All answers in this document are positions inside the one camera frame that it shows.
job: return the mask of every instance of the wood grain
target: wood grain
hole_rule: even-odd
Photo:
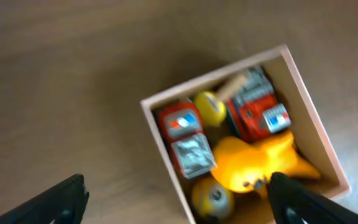
[[[187,223],[139,100],[282,43],[358,213],[358,2],[0,0],[0,214],[82,173],[84,223]]]

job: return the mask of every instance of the yellow toy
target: yellow toy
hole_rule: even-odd
[[[234,208],[233,193],[212,177],[203,178],[193,186],[191,201],[197,213],[212,222],[227,218]]]
[[[253,145],[235,137],[226,137],[213,150],[217,168],[214,178],[237,193],[257,190],[266,196],[265,184],[274,172],[289,177],[320,178],[320,173],[294,149],[291,131],[274,135]]]
[[[219,126],[226,118],[224,101],[230,98],[247,81],[245,73],[241,72],[230,78],[216,93],[202,91],[194,99],[201,119],[207,126]]]

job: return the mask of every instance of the red toy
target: red toy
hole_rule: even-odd
[[[196,106],[179,102],[158,114],[164,139],[169,143],[171,160],[184,177],[190,179],[215,166]]]
[[[262,68],[249,69],[249,81],[227,100],[229,124],[237,137],[252,143],[291,124],[285,107],[278,104],[272,84]]]
[[[258,141],[270,136],[272,133],[267,129],[263,112],[273,108],[277,104],[274,95],[267,95],[254,100],[239,108],[242,121],[245,123],[248,135],[253,141]]]

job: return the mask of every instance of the open box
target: open box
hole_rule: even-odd
[[[238,70],[262,65],[274,87],[283,95],[289,105],[291,131],[301,153],[322,173],[323,178],[306,186],[327,198],[340,197],[350,191],[349,183],[339,165],[334,149],[314,108],[311,98],[302,82],[286,45],[262,52],[239,62],[209,72],[180,85],[169,88],[141,101],[141,105],[158,149],[168,169],[173,185],[185,209],[190,223],[196,221],[188,201],[188,186],[181,181],[169,158],[152,110],[178,98],[192,96],[208,90]],[[234,215],[225,223],[272,223],[273,213],[267,200],[252,200],[236,204]]]

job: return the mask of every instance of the toy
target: toy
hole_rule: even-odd
[[[212,177],[200,179],[193,186],[191,201],[197,213],[212,222],[227,218],[234,208],[234,196]]]
[[[250,68],[248,72],[248,83],[226,104],[236,136],[245,142],[255,142],[288,127],[291,120],[285,107],[277,103],[263,69]]]
[[[158,114],[158,123],[170,145],[173,165],[184,177],[190,179],[205,174],[216,165],[192,102],[179,102],[163,109]]]
[[[206,125],[219,126],[222,123],[226,118],[224,101],[230,98],[245,82],[247,82],[247,77],[241,72],[230,78],[216,93],[202,91],[196,95],[194,102]]]
[[[237,193],[258,190],[265,195],[265,183],[274,172],[290,177],[320,178],[317,169],[296,153],[290,131],[252,145],[235,137],[226,137],[213,153],[217,164],[217,168],[211,170],[213,177]]]

